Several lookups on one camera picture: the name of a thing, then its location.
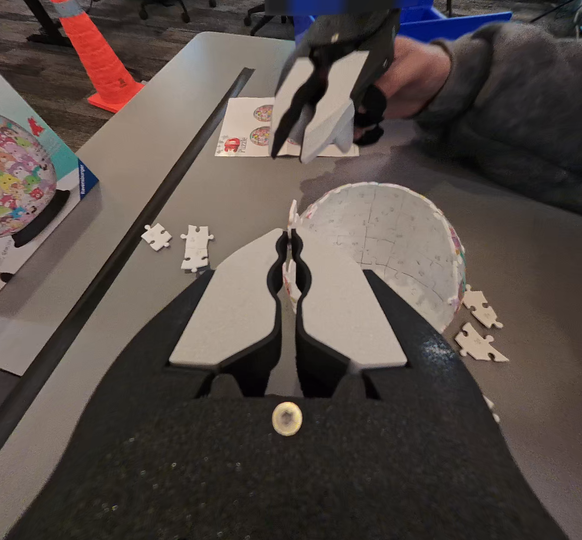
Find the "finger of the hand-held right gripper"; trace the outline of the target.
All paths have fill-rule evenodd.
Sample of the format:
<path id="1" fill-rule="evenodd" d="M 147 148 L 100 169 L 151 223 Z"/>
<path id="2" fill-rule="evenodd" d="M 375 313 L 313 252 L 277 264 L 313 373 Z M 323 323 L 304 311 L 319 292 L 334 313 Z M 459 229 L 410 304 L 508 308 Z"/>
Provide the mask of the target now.
<path id="1" fill-rule="evenodd" d="M 300 162 L 311 162 L 331 144 L 346 154 L 353 144 L 353 128 L 352 99 L 347 96 L 332 101 L 330 97 L 323 97 L 304 129 Z"/>
<path id="2" fill-rule="evenodd" d="M 355 119 L 370 84 L 366 78 L 369 52 L 355 50 L 336 61 L 331 61 L 330 55 L 330 51 L 321 49 L 310 57 L 298 57 L 278 88 L 273 104 L 273 158 L 282 153 L 289 139 L 299 146 L 300 157 L 304 129 L 323 97 L 334 101 L 349 96 Z"/>

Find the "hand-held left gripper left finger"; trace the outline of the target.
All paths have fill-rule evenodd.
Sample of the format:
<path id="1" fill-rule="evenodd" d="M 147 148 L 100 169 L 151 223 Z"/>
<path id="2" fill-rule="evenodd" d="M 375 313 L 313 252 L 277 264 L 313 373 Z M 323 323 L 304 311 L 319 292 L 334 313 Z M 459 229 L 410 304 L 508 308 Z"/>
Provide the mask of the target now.
<path id="1" fill-rule="evenodd" d="M 172 366 L 232 375 L 244 395 L 264 395 L 282 349 L 278 293 L 287 232 L 276 228 L 211 272 L 169 357 Z"/>

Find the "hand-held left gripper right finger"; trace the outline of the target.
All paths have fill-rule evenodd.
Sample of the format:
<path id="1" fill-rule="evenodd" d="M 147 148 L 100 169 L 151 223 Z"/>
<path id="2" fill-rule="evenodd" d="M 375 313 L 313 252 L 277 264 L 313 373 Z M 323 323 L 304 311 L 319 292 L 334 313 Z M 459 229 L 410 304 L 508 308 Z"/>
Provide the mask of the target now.
<path id="1" fill-rule="evenodd" d="M 345 376 L 406 366 L 363 269 L 347 252 L 294 229 L 293 261 L 300 291 L 296 368 L 304 397 L 332 397 Z"/>

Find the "colourful puzzle ball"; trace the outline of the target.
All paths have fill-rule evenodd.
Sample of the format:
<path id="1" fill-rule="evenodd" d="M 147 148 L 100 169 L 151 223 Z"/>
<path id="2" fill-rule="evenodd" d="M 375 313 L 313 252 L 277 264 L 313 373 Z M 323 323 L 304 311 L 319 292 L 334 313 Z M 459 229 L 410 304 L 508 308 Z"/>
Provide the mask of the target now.
<path id="1" fill-rule="evenodd" d="M 435 330 L 452 323 L 466 289 L 464 247 L 432 201 L 400 185 L 358 182 L 332 189 L 299 216 L 297 227 L 372 270 Z"/>

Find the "single white puzzle piece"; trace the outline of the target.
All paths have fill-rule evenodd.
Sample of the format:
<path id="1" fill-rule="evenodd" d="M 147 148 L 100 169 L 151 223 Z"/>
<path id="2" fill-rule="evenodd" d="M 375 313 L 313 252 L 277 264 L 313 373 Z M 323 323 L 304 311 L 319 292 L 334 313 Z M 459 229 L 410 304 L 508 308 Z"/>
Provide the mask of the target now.
<path id="1" fill-rule="evenodd" d="M 301 291 L 296 284 L 296 263 L 292 257 L 292 231 L 302 223 L 302 219 L 297 212 L 297 201 L 292 201 L 287 222 L 287 248 L 288 259 L 282 265 L 283 284 L 290 300 L 294 314 L 297 312 L 297 303 L 301 297 Z"/>
<path id="2" fill-rule="evenodd" d="M 160 251 L 170 247 L 172 235 L 160 223 L 145 225 L 144 232 L 140 236 L 153 251 Z"/>

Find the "two joined white puzzle pieces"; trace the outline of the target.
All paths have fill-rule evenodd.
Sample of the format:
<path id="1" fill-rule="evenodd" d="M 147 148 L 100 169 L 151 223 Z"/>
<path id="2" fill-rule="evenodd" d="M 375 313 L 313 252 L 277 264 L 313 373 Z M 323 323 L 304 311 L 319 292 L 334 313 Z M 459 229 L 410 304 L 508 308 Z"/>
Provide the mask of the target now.
<path id="1" fill-rule="evenodd" d="M 185 242 L 185 252 L 180 269 L 187 273 L 197 273 L 209 266 L 208 243 L 214 240 L 208 226 L 188 225 L 188 231 L 180 234 Z"/>

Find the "white puzzle leaflet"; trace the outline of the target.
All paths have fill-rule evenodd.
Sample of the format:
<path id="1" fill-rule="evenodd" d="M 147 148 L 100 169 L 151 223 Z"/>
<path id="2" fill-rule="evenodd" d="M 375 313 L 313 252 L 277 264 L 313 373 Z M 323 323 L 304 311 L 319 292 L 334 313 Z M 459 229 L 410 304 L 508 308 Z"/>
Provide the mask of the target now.
<path id="1" fill-rule="evenodd" d="M 215 157 L 270 157 L 273 97 L 230 98 Z"/>

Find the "row of white puzzle pieces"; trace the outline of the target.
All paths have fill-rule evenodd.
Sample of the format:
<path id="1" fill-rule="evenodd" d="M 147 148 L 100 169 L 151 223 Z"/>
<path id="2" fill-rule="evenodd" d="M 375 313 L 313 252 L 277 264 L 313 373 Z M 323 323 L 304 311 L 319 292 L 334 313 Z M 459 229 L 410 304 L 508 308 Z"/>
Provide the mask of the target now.
<path id="1" fill-rule="evenodd" d="M 486 329 L 502 329 L 503 323 L 498 319 L 495 310 L 480 290 L 473 289 L 469 284 L 462 299 L 463 306 L 468 309 L 479 324 Z M 460 347 L 461 356 L 470 356 L 476 361 L 509 362 L 509 359 L 500 353 L 492 344 L 494 338 L 491 335 L 481 335 L 470 323 L 465 323 L 455 335 L 454 340 Z"/>

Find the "colourful puzzle box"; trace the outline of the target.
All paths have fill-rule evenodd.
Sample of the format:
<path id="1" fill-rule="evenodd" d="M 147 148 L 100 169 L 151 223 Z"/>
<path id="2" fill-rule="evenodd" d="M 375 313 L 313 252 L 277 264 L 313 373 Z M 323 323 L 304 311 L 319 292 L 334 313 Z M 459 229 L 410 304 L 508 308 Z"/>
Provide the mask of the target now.
<path id="1" fill-rule="evenodd" d="M 98 178 L 1 77 L 1 288 Z"/>

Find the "person's right hand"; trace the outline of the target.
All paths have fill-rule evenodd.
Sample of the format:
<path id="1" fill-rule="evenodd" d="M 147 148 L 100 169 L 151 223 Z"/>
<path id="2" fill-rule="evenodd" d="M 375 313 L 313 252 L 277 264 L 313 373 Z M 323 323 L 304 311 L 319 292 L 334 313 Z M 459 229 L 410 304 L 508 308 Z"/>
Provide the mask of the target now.
<path id="1" fill-rule="evenodd" d="M 442 45 L 397 35 L 393 62 L 375 83 L 386 99 L 382 119 L 417 118 L 443 89 L 451 69 L 451 57 Z"/>

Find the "blue plastic bin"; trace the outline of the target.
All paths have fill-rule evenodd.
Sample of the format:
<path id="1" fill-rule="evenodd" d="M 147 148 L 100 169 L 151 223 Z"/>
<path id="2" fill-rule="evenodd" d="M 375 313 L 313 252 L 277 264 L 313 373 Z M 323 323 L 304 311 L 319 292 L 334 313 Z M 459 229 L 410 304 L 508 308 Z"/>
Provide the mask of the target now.
<path id="1" fill-rule="evenodd" d="M 455 40 L 485 25 L 505 23 L 511 18 L 512 12 L 447 18 L 432 6 L 415 6 L 401 11 L 399 34 L 424 43 L 438 39 Z"/>

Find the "orange traffic cone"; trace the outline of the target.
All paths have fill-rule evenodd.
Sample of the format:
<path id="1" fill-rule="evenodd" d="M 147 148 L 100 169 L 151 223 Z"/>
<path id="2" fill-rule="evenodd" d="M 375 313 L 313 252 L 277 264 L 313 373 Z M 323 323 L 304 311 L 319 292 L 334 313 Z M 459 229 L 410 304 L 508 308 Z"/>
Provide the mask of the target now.
<path id="1" fill-rule="evenodd" d="M 117 113 L 144 85 L 129 73 L 77 0 L 50 1 L 95 88 L 88 102 Z"/>

